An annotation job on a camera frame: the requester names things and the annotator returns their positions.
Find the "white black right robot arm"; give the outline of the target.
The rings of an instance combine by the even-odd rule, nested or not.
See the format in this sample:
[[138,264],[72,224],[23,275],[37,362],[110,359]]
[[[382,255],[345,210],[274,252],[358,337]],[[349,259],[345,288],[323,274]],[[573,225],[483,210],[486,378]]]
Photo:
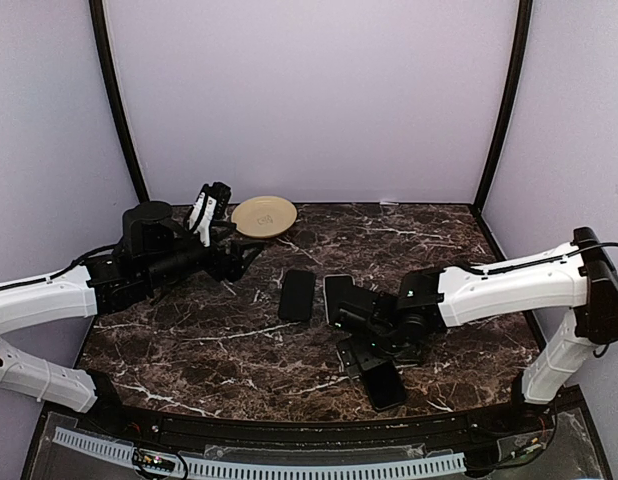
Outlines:
[[499,413],[510,434],[523,432],[538,405],[593,356],[618,341],[618,273],[589,227],[542,253],[489,265],[452,265],[406,274],[397,294],[358,287],[349,275],[323,281],[326,318],[349,333],[338,345],[347,373],[362,377],[378,411],[406,399],[394,367],[414,361],[434,333],[503,314],[563,307],[558,331],[512,386],[512,402]]

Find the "phone with green edge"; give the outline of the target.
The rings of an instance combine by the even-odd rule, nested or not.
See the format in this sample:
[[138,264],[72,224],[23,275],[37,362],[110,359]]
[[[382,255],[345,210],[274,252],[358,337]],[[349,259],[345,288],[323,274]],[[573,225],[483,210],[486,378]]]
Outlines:
[[312,318],[316,275],[289,270],[283,278],[278,317],[285,322],[309,322]]

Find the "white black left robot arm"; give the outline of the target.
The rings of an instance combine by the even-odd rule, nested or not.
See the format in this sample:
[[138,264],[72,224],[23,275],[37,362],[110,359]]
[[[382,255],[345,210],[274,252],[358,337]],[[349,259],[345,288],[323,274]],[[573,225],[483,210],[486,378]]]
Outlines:
[[130,415],[113,400],[105,375],[51,363],[2,337],[56,320],[118,313],[199,272],[218,282],[239,280],[264,245],[229,241],[235,227],[217,219],[219,210],[206,199],[193,224],[183,226],[170,204],[141,203],[124,212],[116,244],[91,250],[61,271],[1,284],[0,389],[90,412],[106,434],[123,435]]

